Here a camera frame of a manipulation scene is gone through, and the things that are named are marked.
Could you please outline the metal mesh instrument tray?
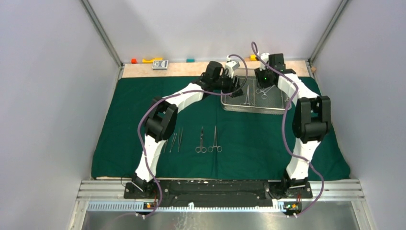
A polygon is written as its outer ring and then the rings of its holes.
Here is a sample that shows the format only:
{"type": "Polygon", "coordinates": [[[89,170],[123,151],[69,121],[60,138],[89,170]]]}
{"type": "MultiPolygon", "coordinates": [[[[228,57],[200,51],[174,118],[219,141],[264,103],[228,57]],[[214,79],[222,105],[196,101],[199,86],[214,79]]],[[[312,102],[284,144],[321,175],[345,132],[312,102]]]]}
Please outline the metal mesh instrument tray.
{"type": "Polygon", "coordinates": [[[287,94],[275,86],[267,93],[268,98],[263,100],[260,97],[261,94],[255,93],[257,88],[259,87],[257,86],[254,69],[248,69],[248,79],[242,88],[243,95],[236,98],[232,98],[230,96],[221,96],[221,104],[223,109],[234,112],[282,115],[289,101],[287,94]],[[252,105],[242,106],[240,103],[245,101],[248,85],[250,85],[250,100],[252,105]]]}

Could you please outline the dark green surgical drape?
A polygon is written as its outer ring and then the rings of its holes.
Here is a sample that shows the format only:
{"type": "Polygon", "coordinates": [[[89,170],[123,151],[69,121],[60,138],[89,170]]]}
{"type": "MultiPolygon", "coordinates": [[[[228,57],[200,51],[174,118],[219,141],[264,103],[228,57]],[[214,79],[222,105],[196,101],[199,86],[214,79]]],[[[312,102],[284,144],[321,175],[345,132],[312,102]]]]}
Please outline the dark green surgical drape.
{"type": "MultiPolygon", "coordinates": [[[[185,88],[193,77],[123,78],[117,83],[105,118],[91,175],[130,177],[142,157],[140,138],[144,128],[142,116],[157,96],[168,96],[185,88]]],[[[170,143],[162,152],[155,176],[161,178],[208,178],[231,180],[279,180],[291,160],[285,149],[295,145],[292,132],[294,111],[281,115],[241,113],[222,108],[220,97],[210,95],[179,113],[177,128],[183,128],[180,152],[178,141],[169,153],[170,143]],[[201,128],[204,146],[212,146],[217,126],[221,152],[196,153],[201,128]]]]}

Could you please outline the ring-handled forceps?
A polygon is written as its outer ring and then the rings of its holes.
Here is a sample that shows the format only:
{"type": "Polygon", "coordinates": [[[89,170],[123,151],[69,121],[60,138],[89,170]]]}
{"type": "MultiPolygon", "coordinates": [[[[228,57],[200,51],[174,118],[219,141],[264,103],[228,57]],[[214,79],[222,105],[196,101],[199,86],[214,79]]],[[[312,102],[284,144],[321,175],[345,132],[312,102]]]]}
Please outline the ring-handled forceps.
{"type": "Polygon", "coordinates": [[[214,127],[214,139],[212,146],[208,147],[208,152],[221,152],[223,150],[222,146],[218,145],[218,137],[217,137],[217,126],[214,127]]]}
{"type": "Polygon", "coordinates": [[[256,93],[256,94],[261,94],[261,96],[260,96],[261,99],[265,100],[265,99],[268,98],[267,93],[268,93],[272,88],[274,88],[274,87],[275,87],[275,85],[272,85],[272,86],[270,86],[270,87],[263,88],[263,89],[257,88],[256,91],[255,91],[255,93],[256,93]]]}

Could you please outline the surgical scissors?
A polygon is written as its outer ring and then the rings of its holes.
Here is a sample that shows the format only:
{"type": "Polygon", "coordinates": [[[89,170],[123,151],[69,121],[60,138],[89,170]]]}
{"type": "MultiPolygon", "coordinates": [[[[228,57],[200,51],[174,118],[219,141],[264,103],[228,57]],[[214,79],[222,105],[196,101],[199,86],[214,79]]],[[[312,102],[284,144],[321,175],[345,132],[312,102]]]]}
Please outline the surgical scissors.
{"type": "Polygon", "coordinates": [[[204,128],[201,128],[200,136],[199,136],[199,145],[195,148],[196,153],[206,153],[207,147],[204,146],[204,128]]]}

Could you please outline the surgical forceps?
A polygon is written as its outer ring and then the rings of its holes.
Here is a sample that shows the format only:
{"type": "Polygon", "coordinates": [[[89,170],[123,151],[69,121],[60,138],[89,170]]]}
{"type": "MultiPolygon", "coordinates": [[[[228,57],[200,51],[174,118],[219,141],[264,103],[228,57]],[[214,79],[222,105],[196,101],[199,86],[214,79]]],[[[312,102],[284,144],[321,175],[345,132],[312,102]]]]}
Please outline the surgical forceps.
{"type": "Polygon", "coordinates": [[[247,90],[246,90],[245,101],[241,102],[240,105],[242,105],[242,106],[251,106],[252,103],[251,103],[251,100],[250,100],[251,99],[250,95],[251,95],[250,85],[248,85],[247,90]]]}

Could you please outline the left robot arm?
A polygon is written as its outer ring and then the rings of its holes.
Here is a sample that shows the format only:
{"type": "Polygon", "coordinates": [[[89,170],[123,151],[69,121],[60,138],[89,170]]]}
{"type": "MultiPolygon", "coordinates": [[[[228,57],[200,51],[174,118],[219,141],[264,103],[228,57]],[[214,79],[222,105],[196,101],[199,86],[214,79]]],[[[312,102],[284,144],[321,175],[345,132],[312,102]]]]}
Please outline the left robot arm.
{"type": "Polygon", "coordinates": [[[156,172],[161,150],[175,130],[178,113],[189,105],[201,101],[208,95],[242,95],[239,78],[234,76],[240,64],[227,61],[224,65],[211,61],[200,77],[184,89],[170,96],[155,97],[151,107],[142,118],[145,137],[139,166],[135,170],[132,184],[142,198],[153,194],[152,180],[156,172]]]}

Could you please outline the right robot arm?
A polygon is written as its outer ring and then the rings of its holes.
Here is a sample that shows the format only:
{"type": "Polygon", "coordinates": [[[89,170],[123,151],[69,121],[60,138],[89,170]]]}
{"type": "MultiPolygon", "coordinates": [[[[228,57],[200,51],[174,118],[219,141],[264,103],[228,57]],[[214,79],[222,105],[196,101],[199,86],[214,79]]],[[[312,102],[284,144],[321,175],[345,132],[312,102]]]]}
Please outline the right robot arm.
{"type": "Polygon", "coordinates": [[[294,197],[308,180],[309,163],[326,134],[331,130],[331,100],[309,89],[292,69],[287,69],[283,54],[256,55],[260,67],[255,75],[260,88],[275,86],[294,104],[292,130],[295,146],[292,158],[283,174],[281,192],[294,197]]]}

